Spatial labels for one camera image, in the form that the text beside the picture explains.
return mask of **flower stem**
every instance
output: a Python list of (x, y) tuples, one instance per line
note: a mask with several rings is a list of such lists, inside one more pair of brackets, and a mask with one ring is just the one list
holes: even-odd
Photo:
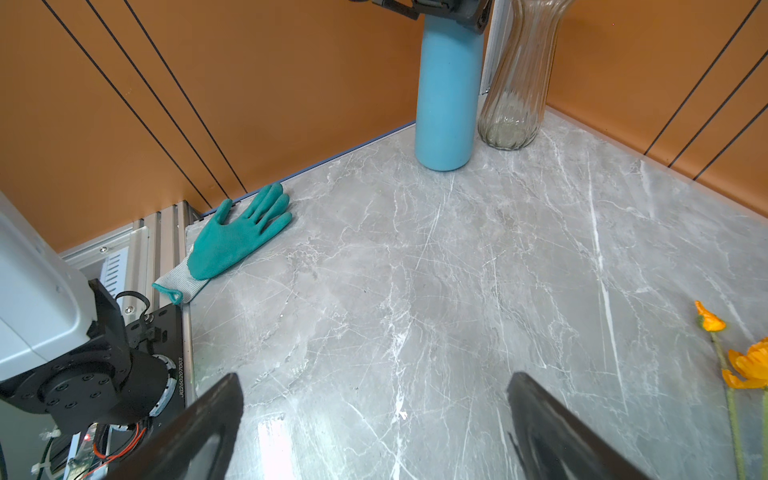
[(763, 480), (768, 480), (768, 389), (763, 390)]
[[(717, 358), (720, 361), (720, 368), (723, 370), (728, 370), (728, 364), (725, 360), (725, 355), (723, 354), (723, 347), (720, 345), (720, 339), (717, 338), (717, 335), (715, 335), (714, 332), (710, 332), (710, 335), (712, 336), (712, 343), (715, 344), (715, 351), (717, 352)], [(746, 473), (744, 471), (744, 451), (741, 448), (741, 432), (739, 430), (739, 417), (736, 414), (736, 400), (733, 398), (733, 389), (730, 388), (728, 385), (725, 386), (725, 399), (728, 403), (728, 416), (730, 417), (730, 431), (731, 435), (733, 436), (733, 455), (736, 457), (736, 472), (738, 475), (739, 480), (746, 480)], [(765, 400), (765, 397), (763, 397), (763, 411), (765, 412), (766, 409), (768, 409), (768, 400)], [(763, 423), (763, 438), (765, 438), (766, 434), (766, 425)], [(766, 451), (766, 445), (763, 441), (763, 454)], [(766, 477), (766, 474), (768, 471), (766, 470), (766, 464), (763, 462), (763, 480), (768, 480), (768, 477)]]

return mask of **flower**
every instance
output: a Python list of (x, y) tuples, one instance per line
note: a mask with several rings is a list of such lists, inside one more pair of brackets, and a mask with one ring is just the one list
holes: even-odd
[(732, 389), (762, 389), (768, 386), (768, 337), (755, 343), (746, 355), (728, 350), (733, 368), (746, 379), (743, 381), (730, 370), (723, 370), (723, 380)]
[(707, 332), (719, 332), (725, 330), (726, 324), (714, 313), (704, 308), (700, 301), (696, 300), (696, 310), (699, 312), (701, 328)]

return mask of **glove finger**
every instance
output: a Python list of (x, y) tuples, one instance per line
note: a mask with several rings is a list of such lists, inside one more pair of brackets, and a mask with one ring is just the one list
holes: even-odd
[(221, 205), (219, 208), (217, 208), (216, 213), (214, 214), (214, 218), (212, 218), (210, 221), (216, 222), (219, 225), (223, 225), (224, 221), (227, 219), (228, 213), (230, 212), (230, 208), (232, 208), (232, 200), (227, 198), (221, 202)]
[(288, 203), (290, 202), (290, 197), (287, 194), (282, 194), (280, 197), (275, 201), (275, 203), (270, 207), (270, 209), (264, 214), (263, 217), (261, 217), (261, 220), (259, 220), (259, 223), (256, 224), (256, 229), (261, 232), (264, 230), (264, 227), (272, 220), (273, 218), (277, 217), (278, 215), (283, 214), (288, 209)]
[(254, 222), (259, 221), (259, 217), (264, 214), (275, 203), (275, 200), (283, 193), (283, 185), (271, 184), (261, 190), (250, 203), (248, 209), (243, 214), (243, 218), (252, 218)]
[(280, 233), (280, 231), (290, 223), (293, 215), (290, 212), (285, 212), (275, 219), (270, 225), (261, 233), (261, 236), (270, 239)]

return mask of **glove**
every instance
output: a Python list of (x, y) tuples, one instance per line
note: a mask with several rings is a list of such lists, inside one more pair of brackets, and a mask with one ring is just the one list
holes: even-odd
[(173, 270), (152, 286), (170, 297), (174, 305), (187, 303), (208, 280), (250, 255), (277, 235), (291, 221), (286, 212), (290, 198), (283, 186), (262, 188), (245, 212), (224, 225), (232, 207), (226, 199), (200, 232), (192, 251)]

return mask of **marble tabletop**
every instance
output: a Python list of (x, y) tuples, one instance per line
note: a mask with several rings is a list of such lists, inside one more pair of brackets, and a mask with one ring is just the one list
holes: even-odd
[[(650, 477), (736, 478), (694, 300), (726, 347), (768, 335), (762, 217), (553, 112), (453, 172), (413, 141), (285, 181), (294, 221), (192, 302), (197, 391), (234, 371), (245, 396), (227, 477), (522, 479), (523, 370)], [(737, 400), (757, 477), (760, 396)]]

